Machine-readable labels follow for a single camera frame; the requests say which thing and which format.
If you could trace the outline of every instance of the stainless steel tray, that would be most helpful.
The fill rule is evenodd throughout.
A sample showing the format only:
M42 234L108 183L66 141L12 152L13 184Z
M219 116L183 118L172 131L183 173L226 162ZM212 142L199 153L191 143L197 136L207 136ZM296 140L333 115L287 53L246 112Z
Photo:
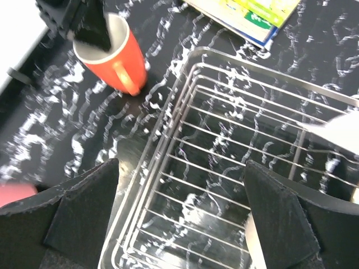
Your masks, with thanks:
M358 106L238 57L195 49L149 138L103 257L113 268L251 268L246 161L328 194L331 182L354 192L335 168L357 164L355 157L297 122L325 123Z

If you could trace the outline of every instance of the book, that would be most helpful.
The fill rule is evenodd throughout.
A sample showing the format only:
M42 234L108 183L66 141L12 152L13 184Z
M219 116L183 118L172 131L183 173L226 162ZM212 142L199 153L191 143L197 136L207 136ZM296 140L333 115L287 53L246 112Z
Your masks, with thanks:
M279 30L235 0L186 0L186 2L259 48L269 50L271 40Z
M300 0L235 0L269 23L280 28L298 6Z

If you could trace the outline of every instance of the mug handle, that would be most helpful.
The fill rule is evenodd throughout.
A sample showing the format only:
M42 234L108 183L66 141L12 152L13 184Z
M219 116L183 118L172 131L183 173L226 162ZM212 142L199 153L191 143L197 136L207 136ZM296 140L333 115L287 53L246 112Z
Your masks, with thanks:
M127 92L132 96L139 94L139 87L132 81L130 75L127 73L126 69L123 67L122 63L117 62L113 64L113 69L115 70L118 79L125 86Z

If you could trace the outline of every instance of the metal bar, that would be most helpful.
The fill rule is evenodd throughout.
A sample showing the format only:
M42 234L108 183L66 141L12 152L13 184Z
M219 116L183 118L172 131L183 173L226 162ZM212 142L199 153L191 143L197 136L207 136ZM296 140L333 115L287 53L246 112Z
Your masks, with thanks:
M244 186L244 183L243 183L243 182L238 181L238 180L235 180L235 179L233 179L233 178L230 178L230 177L228 177L228 176L226 176L226 175L219 174L219 173L217 173L217 172L215 172L215 171L212 171L212 170L209 170L209 169L207 169L207 168L204 168L204 167L202 167L202 166L200 166L200 165L191 163L190 161L183 160L183 159L178 158L178 157L176 157L176 156L174 156L174 155L171 155L171 154L169 154L168 156L171 157L171 158L173 158L173 159L175 159L175 160L177 160L177 161L181 161L181 162L183 162L183 163L185 163L185 164L188 164L188 165L191 165L191 166L193 166L193 167L195 167L195 168L201 169L201 170L206 171L206 172L208 172L208 173L217 175L217 176L219 176L219 177L221 177L221 178L225 178L225 179L227 179L227 180L230 180L231 182L234 182L234 183L237 183L237 184L239 184L239 185Z
M300 80L299 78L295 78L292 77L290 75L281 73L279 71L261 66L259 64L256 63L252 63L246 60L241 59L240 57L235 57L232 55L229 55L227 53L224 52L220 52L218 50L212 49L212 48L208 48L208 47L198 47L195 50L191 51L188 58L192 58L201 54L206 54L207 56L215 56L219 59L222 59L224 61L229 61L231 63L237 64L239 66L244 66L246 68L248 68L251 71L255 71L257 73L261 73L264 75L267 75L268 77L275 77L278 78L284 82L289 82L293 85L299 86L299 87L303 87L304 89L308 90L308 91L313 91L313 92L317 92L318 94L322 94L325 95L327 97L333 98L335 100L341 101L343 103L346 103L348 105L353 105L356 107L359 107L359 100L351 98L347 95L332 91L332 90L328 90L326 88L320 87L318 85L315 85L313 83L304 81L304 80Z
M296 174L296 169L298 166L296 164L298 163L299 157L301 156L301 151L302 151L301 147L303 146L303 143L304 143L305 134L306 134L306 131L302 131L302 133L299 137L299 141L298 141L299 147L297 148L296 153L294 155L293 165L291 167L291 171L289 172L289 176L288 176L288 179L290 179L290 180L293 180L294 175Z
M294 146L294 147L299 147L298 145L295 145L295 144L293 144L293 143L291 143L291 142L288 142L288 141L286 141L286 140L283 140L283 139L281 139L281 138L278 138L278 137L275 137L275 136L271 136L270 134L267 134L267 133L264 133L264 132L261 132L261 131L257 131L256 129L253 129L253 128L248 127L248 126L246 126L246 125L244 125L244 124L241 124L241 123L239 123L239 122L236 122L235 120L231 120L231 119L225 118L225 117L223 117L223 116L221 116L221 115L217 115L217 114L214 114L214 113L212 113L212 112L209 112L209 111L206 111L206 110L197 108L197 107L195 107L195 106L193 106L193 105L188 105L188 106L189 106L191 109L197 110L198 112L202 112L202 113L211 115L212 117L216 117L216 118L218 118L218 119L225 120L225 121L227 121L227 122L230 122L230 123L235 124L235 125L237 125L237 126L240 126L240 127L242 127L242 128L251 130L251 131L253 131L253 132L257 132L257 133L260 134L260 135L267 136L267 137L272 138L272 139L276 139L277 141L280 141L280 142L282 142L282 143L289 144L289 145ZM309 149L306 149L305 147L300 147L300 149L301 149L302 151L306 151L306 152L308 152L308 153L333 154L333 155L335 155L335 156L339 156L339 157L341 157L341 158L346 159L347 161L349 161L349 162L352 163L352 164L357 164L357 165L359 165L359 162L358 162L358 161L350 160L350 159L348 159L346 156L344 156L343 154L340 154L340 153L338 153L338 152L336 152L336 151L333 151L333 150L309 150Z
M201 190L201 191L203 191L203 192L206 192L206 193L208 193L208 194L210 194L210 195L213 195L213 196L216 196L216 197L221 198L221 199L223 199L223 200L226 200L226 201L228 201L228 202L230 202L230 203L234 203L234 204L237 205L237 206L240 206L240 207L243 207L243 208L245 208L245 209L251 210L248 206L245 206L245 205L243 205L243 204L241 204L241 203L238 203L238 202L236 202L236 201L233 201L233 200L231 200L231 199L229 199L229 198L227 198L227 197L224 197L224 196L222 196L222 195L216 194L215 192L211 192L211 191L209 191L209 190L207 190L207 189L198 187L197 185L194 185L194 184L192 184L192 183L189 183L189 182L187 182L187 181L184 181L184 180L182 180L182 179L180 179L180 178L176 178L176 177L174 177L174 176L172 176L172 175L169 175L169 174L166 174L166 173L161 173L161 174L164 175L165 177L174 179L174 180L176 180L176 181L178 181L178 182L181 182L181 183L183 183L183 184L185 184L185 185L188 185L188 186L191 186L191 187L193 187L193 188L199 189L199 190Z
M211 90L210 88L207 88L207 87L200 87L200 88L203 89L203 90L212 92L213 94L224 95L224 94L219 94L217 91ZM205 94L205 95L207 95L207 96L212 96L212 95L207 94L207 93L205 93L205 92L203 92L203 91L201 91L201 90L199 90L198 92L200 92L200 93L202 93L202 94ZM229 100L227 100L227 99L223 99L223 98L220 98L220 97L217 97L217 99L220 100L220 101L222 101L222 102L225 102L225 103L227 103L227 104L231 104L231 105L233 105L233 106L237 106L237 107L239 107L239 108L242 108L242 106L240 106L239 104L233 103L233 102L231 102L231 101L229 101ZM279 116L279 117L284 118L284 119L286 119L286 120L288 120L288 121L291 121L291 122L296 122L296 123L299 122L299 121L297 121L297 120L293 120L293 119L290 118L290 117L287 117L287 116L284 116L284 115L279 114L279 113L277 113L277 112L274 112L274 111L272 111L272 110L270 110L270 109L262 108L261 106L258 106L258 105L254 105L254 104L251 104L251 103L248 103L248 102L246 102L246 105L253 106L254 108L258 108L258 109L260 109L260 110L263 110L263 111L266 111L266 112L268 112L268 113L274 114L274 115L276 115L276 116ZM287 110L291 111L292 113L296 113L296 112L294 112L294 111L296 111L296 110L294 110L294 109L293 109L293 111L290 110L290 109L287 109ZM296 114L299 114L299 115L302 115L302 116L305 116L305 115L306 115L306 114L304 114L304 113L296 113ZM326 121L324 121L324 120L317 119L317 118L315 118L315 117L310 117L310 116L308 116L308 115L307 115L306 117L309 117L309 118L311 118L311 119L313 119L313 120L316 120L316 121L318 121L318 122L320 122L320 123L325 123L325 122L326 122ZM271 118L271 119L274 119L274 120L277 120L277 121L281 122L281 120L278 120L278 119L276 119L276 118L272 118L272 117L270 117L270 116L268 116L267 118Z
M210 257L207 257L206 255L193 252L193 251L191 251L190 249L188 249L186 247L179 246L178 244L176 244L174 242L169 242L168 240L166 240L164 238L161 238L160 236L151 234L151 233L143 230L141 227L142 227L142 224L143 224L143 222L144 222L144 220L145 220L145 218L146 218L146 216L148 214L154 214L154 215L156 215L158 217L161 217L162 219L166 219L166 220L168 220L168 221L170 221L172 223L175 223L176 225L181 225L186 229L190 229L193 232L198 233L199 235L208 236L209 238L216 240L220 244L235 247L240 251L248 253L246 250L241 249L240 247L237 247L237 246L233 245L228 240L217 238L217 237L215 237L213 235L210 235L208 232L206 232L205 228L203 228L203 230L202 230L201 227L193 227L192 228L187 224L181 224L176 220L169 219L165 215L161 215L160 213L157 213L157 212L153 211L150 208L150 205L151 205L151 202L153 201L153 199L155 199L156 197L162 196L162 197L164 197L164 198L166 198L166 199L168 199L170 201L173 201L175 203L179 203L182 206L186 206L187 208L191 208L191 209L196 210L198 212L204 213L205 215L208 215L208 216L211 216L213 218L216 218L216 219L222 221L222 223L230 224L230 225L232 225L232 226L234 226L236 228L239 228L239 229L244 229L244 227L242 225L240 225L240 224L236 224L235 222L232 222L232 221L229 221L227 219L224 219L221 216L217 216L216 214L214 214L215 211L213 211L214 213L211 213L210 210L209 210L210 212L207 212L206 210L202 210L202 209L197 208L197 207L195 207L193 205L189 205L187 203L184 203L184 202L172 197L171 195L164 194L164 193L162 193L162 192L160 192L158 190L158 187L159 187L159 184L160 184L160 177L161 176L166 176L168 178L176 180L180 184L188 185L188 186L190 186L192 188L195 188L195 189L198 189L198 190L200 190L200 191L202 191L204 193L208 193L210 195L216 196L216 197L218 197L220 199L224 199L225 201L233 203L236 207L239 206L239 207L243 208L244 210L250 211L250 208L248 208L247 206L244 206L244 205L242 205L242 204L240 204L238 202L235 202L235 201L231 200L230 198L227 198L225 196L216 194L212 190L199 187L196 184L192 184L190 182L187 182L187 181L185 181L183 179L174 177L174 176L172 176L172 175L165 172L165 169L166 169L166 167L168 165L168 162L170 160L173 160L173 161L178 161L178 162L184 163L184 164L186 164L188 166L191 166L191 167L194 167L194 168L197 168L197 169L201 169L202 171L205 171L207 173L216 175L216 176L218 176L220 178L223 178L225 180L230 180L231 182L234 182L236 184L240 184L242 186L244 185L243 182L241 182L239 180L235 180L235 179L230 178L230 177L228 177L226 175L223 175L223 174L221 174L219 172L212 171L210 169L207 169L205 167L202 167L200 165L197 165L195 163L192 163L190 161L187 161L187 160L184 160L184 159L182 159L180 157L172 155L171 152L172 152L173 148L175 147L176 142L179 142L182 145L188 145L188 146L193 147L195 149L198 149L198 150L200 150L202 152L206 152L207 154L212 154L212 155L218 156L218 157L220 157L220 158L222 158L224 160L230 161L231 163L235 163L236 165L245 167L244 163L238 162L236 160L233 160L231 158L228 158L228 157L224 156L225 153L223 153L223 155L222 155L222 154L219 154L219 153L216 153L216 152L211 152L210 150L207 150L207 149L197 145L195 140L190 140L190 142L189 142L189 140L187 140L187 137L186 138L180 137L179 135L181 133L181 128L182 128L183 124L189 126L190 128L193 128L195 130L194 134L191 135L191 138L193 136L197 136L198 132L205 132L205 133L207 133L209 135L212 135L212 136L215 136L215 137L220 137L221 139L224 139L224 140L226 140L226 141L228 141L230 143L234 143L235 145L243 146L243 147L245 147L247 149L252 149L254 151L261 152L262 154L266 154L268 156L277 158L279 161L285 161L287 163L292 164L291 171L289 173L289 178L294 177L296 169L305 169L305 170L308 170L308 171L314 171L316 173L327 175L327 176L329 176L329 177L331 177L333 179L340 180L341 182L343 182L345 184L348 184L348 185L350 185L350 186L352 186L354 188L357 188L356 185L354 185L354 184L352 184L350 182L346 182L345 180L343 180L341 178L338 178L338 177L336 177L336 176L334 176L334 175L332 175L330 173L327 173L326 171L304 167L302 164L298 163L298 161L300 159L301 151L306 151L306 152L315 152L315 153L323 153L323 154L333 154L333 155L336 155L336 156L340 156L341 158L345 158L348 161L350 161L351 163L358 163L359 164L359 162L350 160L345 155L337 153L337 152L335 152L333 150L309 150L309 149L306 149L306 148L303 147L303 142L304 142L304 139L305 139L304 138L305 132L303 132L303 128L301 128L301 127L299 127L297 125L297 123L299 123L299 121L293 120L291 118L291 116L292 115L301 115L302 117L311 118L311 119L313 119L313 120L315 120L315 121L317 121L319 123L325 123L324 120L322 120L321 118L317 118L315 116L312 116L312 115L308 115L308 114L306 114L306 113L304 113L302 111L298 111L298 110L286 107L285 105L278 104L278 103L276 103L274 101L265 99L265 98L263 98L261 96L254 95L254 94L252 94L250 92L246 92L244 90L239 89L238 87L234 87L234 86L225 84L224 82L219 81L217 78L211 78L211 77L208 77L208 76L203 75L203 74L205 74L204 71L206 71L207 69L210 70L210 71L218 71L220 73L224 73L224 74L229 75L231 77L235 77L235 78L238 78L240 80L246 80L246 81L249 81L251 83L256 83L256 84L258 84L258 85L260 85L262 87L267 87L268 89L272 89L274 91L281 92L283 94L286 94L288 96L296 98L298 100L298 102L308 102L308 103L310 103L312 105L319 106L321 108L333 111L333 112L338 113L338 114L344 114L345 113L344 111L341 111L341 110L339 110L337 108L331 107L330 105L322 104L322 103L320 103L318 101L311 100L309 98L297 95L297 94L295 94L293 92L289 92L287 90L280 89L280 88L275 87L273 85L263 83L261 81L255 80L253 78L240 75L237 72L233 72L232 70L228 70L228 69L225 69L225 68L222 68L222 67L213 66L211 64L205 63L205 62L203 62L203 60L205 60L206 58L201 57L203 54L206 54L207 57L216 57L219 60L224 61L224 63L231 63L231 64L237 65L239 67L245 67L250 71L259 72L259 73L268 75L269 77L275 77L275 78L278 78L278 79L280 79L280 80L282 80L284 82L289 82L292 85L301 86L301 87L303 87L304 89L306 89L308 91L314 91L314 92L316 92L318 94L325 95L325 96L327 96L329 98L332 98L334 100L343 102L343 103L345 103L347 105L353 105L353 106L359 107L359 100L356 100L354 98L345 96L345 95L337 93L335 91L331 91L331 90L325 89L323 87L319 87L319 86L316 86L314 84L299 80L297 78L288 76L286 74L282 74L280 72L270 70L270 69L262 67L262 66L260 66L258 64L251 63L249 61L244 61L244 60L242 60L242 59L240 59L238 57L234 57L234 56L228 55L226 53L222 53L222 52L219 52L217 50L213 50L213 49L210 49L210 48L203 48L203 47L195 49L194 51L191 51L189 53L189 56L188 56L188 61L183 65L183 67L181 69L180 77L178 79L176 79L175 84L172 87L172 92L169 95L167 101L165 102L165 106L162 109L160 118L158 119L158 121L156 123L155 130L159 129L160 124L162 124L161 119L162 119L165 111L169 108L169 104L171 103L172 97L174 97L176 95L176 92L178 92L178 100L177 100L175 106L172 109L172 121L169 123L169 125L167 125L167 127L168 127L167 130L163 133L163 135L161 136L161 138L160 138L160 140L159 140L159 142L158 142L158 144L157 144L157 146L155 148L154 157L151 159L150 165L148 167L150 173L146 177L146 183L139 188L139 190L137 192L137 196L134 199L133 206L131 207L131 211L128 214L128 219L130 219L130 220L126 221L126 223L125 223L126 227L124 227L123 230L121 231L121 237L123 237L124 234L126 232L128 232L128 236L125 237L125 241L124 241L124 244L123 244L124 253L128 257L133 257L135 260L138 260L139 262L141 262L143 264L147 264L149 266L152 266L150 264L151 260L149 260L149 262L147 263L147 261L144 261L145 257L152 259L152 261L158 261L159 263L164 262L167 265L169 265L169 263L167 261L164 261L163 258L154 257L153 255L144 253L140 249L137 249L135 247L135 243L137 242L138 236L139 236L140 233L144 233L144 234L147 234L147 235L152 236L154 238L157 238L157 239L159 239L159 240L161 240L163 242L167 242L167 243L169 243L171 245L171 247L181 248L182 250L187 251L187 252L189 252L189 253L191 253L193 255L197 255L198 257L207 259L210 262L214 262L218 266L223 266L225 268L232 269L230 266L225 264L225 263L227 263L226 261L224 261L224 263L215 261L215 260L211 259ZM201 59L199 59L199 62L197 62L194 65L190 66L189 61L193 60L193 58L197 57L197 56L201 57ZM214 85L215 88L211 89L209 87L204 86L204 84L202 83L203 81L204 82L210 82L210 84ZM265 103L269 104L269 106L267 106L266 108L263 108L261 106L258 106L256 104L250 103L250 102L245 101L245 100L244 100L243 104L235 103L232 100L233 98L235 98L234 96L230 96L230 95L225 94L223 92L216 91L215 89L217 89L217 87L226 87L228 89L231 89L232 91L240 92L241 95L243 94L243 95L249 96L250 98L255 98L258 101L265 102ZM298 140L298 145L295 145L292 142L289 142L289 141L286 141L286 140L283 140L283 139L280 139L280 138L276 138L272 134L257 131L255 129L251 128L251 127L245 126L242 123L236 122L235 120L227 119L226 117L222 116L221 114L216 114L215 112L206 111L204 109L198 108L195 105L195 102L194 102L195 100L200 100L202 103L205 102L205 100L203 100L203 96L199 96L199 94L203 95L205 98L209 98L209 100L211 100L211 101L212 100L217 100L217 101L220 101L221 103L230 104L230 105L236 106L238 108L243 108L245 106L244 109L247 112L250 112L250 113L258 113L259 110L264 111L265 113L261 115L261 118L263 117L264 119L268 119L268 121L271 124L278 123L278 126L275 126L275 127L280 127L280 125L285 125L285 126L293 127L293 128L295 128L295 130L302 131L302 133L301 133L301 135L299 137L299 140ZM274 110L271 110L271 108L273 108L273 109L278 108L278 112L276 112ZM203 124L203 125L199 125L199 124L196 125L196 124L190 123L190 122L188 122L186 120L187 115L191 110L194 110L194 111L197 111L197 112L200 112L200 113L204 114L204 115L202 115L202 116L204 116L204 118L201 118L201 120L202 120L201 124ZM284 159L282 157L277 157L277 156L275 156L273 154L263 152L263 150L260 150L260 149L257 149L255 147L253 147L253 146L249 146L249 145L246 145L246 144L242 143L241 140L234 140L233 137L224 137L224 136L222 136L220 134L212 132L211 128L206 129L206 126L207 126L207 123L208 123L207 120L210 119L210 117L214 117L216 119L219 119L220 121L226 121L226 122L229 122L229 123L233 123L233 124L235 124L237 126L240 126L242 128L246 128L246 129L252 130L253 132L256 132L258 134L261 134L261 135L264 135L266 137L269 137L269 138L271 138L271 139L273 139L275 141L285 143L286 145L294 146L296 148L296 151L294 153L293 161L289 161L289 160ZM145 152L143 153L142 156L146 156L146 154L149 153L149 145L150 144L151 144L151 141L149 141L146 144ZM139 176L138 172L136 172L135 174L136 175L132 179Z
M192 251L192 250L190 250L190 249L188 249L188 248L185 248L185 247L183 247L183 246L181 246L181 245L178 245L178 244L176 244L176 243L169 242L168 240L163 239L163 238L161 238L161 237L159 237L159 236L157 236L157 235L154 235L154 234L152 234L152 233L149 233L148 231L141 230L141 232L144 233L144 234L147 234L147 235L149 235L149 236L152 236L153 238L156 238L156 239L158 239L158 240L160 240L160 241L170 243L171 246L174 246L174 247L176 247L176 248L180 248L180 249L182 249L182 250L184 250L184 251L186 251L186 252L190 252L190 253L192 253L192 254L194 254L194 255L197 255L197 256L199 256L199 257L201 257L201 258L203 258L203 259L206 259L206 260L208 260L208 261L210 261L210 262L216 263L216 264L218 264L218 265L220 265L220 266L223 266L223 267L225 267L225 268L234 269L234 268L231 267L231 266L225 265L225 264L223 264L223 263L221 263L221 262L218 262L218 261L216 261L216 260L214 260L214 259L211 259L211 258L209 258L209 257L207 257L207 256L205 256L205 255L202 255L202 254L198 253L198 252Z
M218 219L218 220L222 220L222 221L224 221L224 222L226 222L226 223L228 223L228 224L231 224L231 225L233 225L233 226L235 226L235 227L238 227L238 228L240 228L240 229L242 229L242 230L245 229L244 226L242 226L242 225L240 225L240 224L236 224L236 223L234 223L233 221L226 220L226 219L224 219L224 218L222 218L222 217L219 217L219 216L217 216L217 215L215 215L215 214L209 213L209 212L207 212L207 211L205 211L205 210L203 210L203 209L200 209L200 208L198 208L198 207L189 205L188 203L184 203L184 202L182 202L182 201L180 201L180 200L178 200L178 199L176 199L176 198L173 198L173 197L171 197L171 196L169 196L169 195L167 195L167 194L164 194L164 193L159 192L159 191L154 191L154 192L157 193L158 195L161 195L161 196L167 198L167 199L170 199L171 201L180 203L180 204L182 204L182 205L184 205L184 206L187 206L187 207L189 207L189 208L191 208L191 209L200 211L200 212L202 212L202 213L204 213L204 214L206 214L206 215L208 215L208 216L214 217L215 219Z
M261 86L263 86L263 87L268 87L268 88L270 88L270 89L272 89L272 90L279 91L279 92L281 92L281 93L283 93L283 94L287 94L287 95L293 96L293 97L295 97L295 98L298 98L298 99L300 99L300 100L306 101L306 102L308 102L308 103L312 103L312 104L314 104L314 105L321 106L321 107L323 107L323 108L327 108L327 109L332 110L332 111L335 111L335 112L337 112L337 113L339 113L339 114L345 114L344 111L339 110L339 109L337 109L337 108L334 108L334 107L332 107L332 106L329 106L329 105L320 103L320 102L315 101L315 100L311 100L311 99L309 99L309 98L307 98L307 97L303 97L303 96L298 95L298 94L294 94L294 93L292 93L292 92L290 92L290 91L283 90L283 89L281 89L281 88L278 88L278 87L275 87L275 86L273 86L273 85L270 85L270 84L261 82L261 81L259 81L259 80L253 79L253 78L251 78L251 77L246 77L246 76L243 76L243 75L238 74L238 73L233 73L233 72L231 72L231 71L229 71L229 70L224 70L224 69L221 69L221 68L218 68L218 67L214 67L214 66L211 66L211 65L209 65L209 64L207 64L207 63L204 63L203 66L204 66L204 67L207 67L207 68L210 68L210 69L213 69L213 70L216 70L216 71L218 71L218 72L225 73L225 74L230 75L230 76L233 76L233 75L234 75L234 76L236 76L236 78L238 78L238 79L240 79L240 80L246 80L246 81L250 81L250 82L259 84L259 85L261 85Z
M214 239L214 240L216 240L216 241L218 241L218 242L221 242L221 243L223 243L223 244L226 244L226 245L228 245L228 246L230 246L230 247L232 247L232 248L236 248L236 249L238 249L239 251L244 251L244 252L249 253L249 251L245 250L244 248L240 248L240 247L238 247L238 246L236 246L236 245L233 245L233 244L231 244L231 243L229 243L229 242L226 242L226 241L222 240L221 238L217 238L217 237L215 237L215 236L213 236L213 235L210 235L210 234L208 234L208 233L204 233L204 232L202 232L202 231L200 231L200 230L198 230L198 229L195 229L195 228L193 228L193 227L190 227L190 226L188 226L188 225L186 225L186 224L179 223L178 221L176 221L176 220L174 220L174 219L170 219L169 217L167 217L167 216L165 216L165 215L162 215L162 214L159 214L159 213L157 213L157 212L155 212L155 211L153 211L153 210L147 209L147 211L150 212L150 213L152 213L152 214L154 214L154 215L156 215L156 216L158 216L158 217L161 217L162 219L168 220L168 221L170 221L170 222L172 222L172 223L174 223L174 224L177 224L177 225L179 225L179 226L182 226L182 227L184 227L184 228L186 228L186 229L188 229L188 230L195 231L196 233L199 233L199 234L204 235L204 236L206 236L206 237L208 237L208 238Z
M225 157L225 156L223 156L223 155L221 155L221 154L219 154L219 153L212 152L212 151L207 150L207 149L205 149L205 148L203 148L203 147L197 146L197 145L195 145L195 144L193 144L193 143L189 143L189 142L187 142L187 141L184 141L184 140L182 140L182 139L180 139L180 138L174 138L174 139L177 140L177 141L179 141L179 142L181 142L181 143L184 143L184 144L187 144L187 145L189 145L189 146L191 146L191 147L194 147L194 148L196 148L196 149L198 149L198 150L201 150L201 151L207 152L207 153L209 153L209 154L215 155L215 156L217 156L217 157L220 157L220 158L222 158L222 159L224 159L224 160L227 160L227 161L230 161L230 162L232 162L232 163L241 165L241 166L243 166L243 167L246 166L245 164L241 163L240 161L236 161L236 160L233 160L233 159L231 159L231 158Z

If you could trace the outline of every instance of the marble pattern countertop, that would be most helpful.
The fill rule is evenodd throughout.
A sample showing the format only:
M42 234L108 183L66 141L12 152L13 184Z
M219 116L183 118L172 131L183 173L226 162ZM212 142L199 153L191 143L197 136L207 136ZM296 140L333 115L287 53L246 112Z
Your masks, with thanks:
M358 8L355 0L303 0L270 53L263 53L172 0L106 0L106 10L124 16L139 41L149 73L145 88L135 98L122 95L89 72L70 43L40 44L44 57L35 61L36 86L24 86L2 108L0 182L55 185L115 157L121 175L116 211L171 87L198 46L359 94Z

